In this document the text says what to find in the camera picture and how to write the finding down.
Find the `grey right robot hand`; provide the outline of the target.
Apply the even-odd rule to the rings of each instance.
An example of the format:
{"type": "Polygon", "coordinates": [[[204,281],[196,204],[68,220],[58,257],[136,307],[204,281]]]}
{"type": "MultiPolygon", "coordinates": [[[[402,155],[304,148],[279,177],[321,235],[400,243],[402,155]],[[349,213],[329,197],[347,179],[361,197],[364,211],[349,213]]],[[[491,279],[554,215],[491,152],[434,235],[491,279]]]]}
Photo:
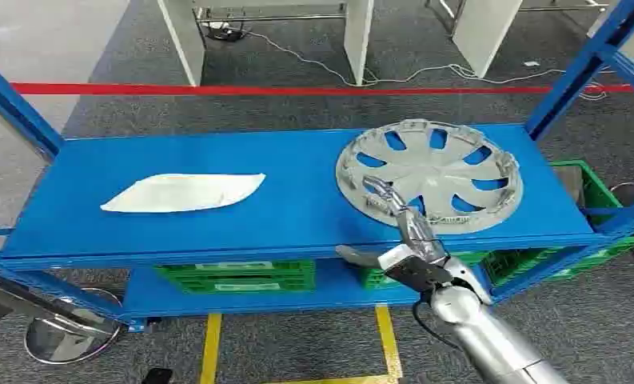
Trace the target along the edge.
{"type": "Polygon", "coordinates": [[[406,205],[401,195],[382,179],[366,175],[363,177],[363,184],[385,202],[389,213],[396,219],[401,244],[383,254],[339,245],[335,247],[336,253],[351,264],[385,271],[402,262],[416,259],[423,265],[443,268],[449,256],[434,234],[428,219],[417,208],[406,205]]]}

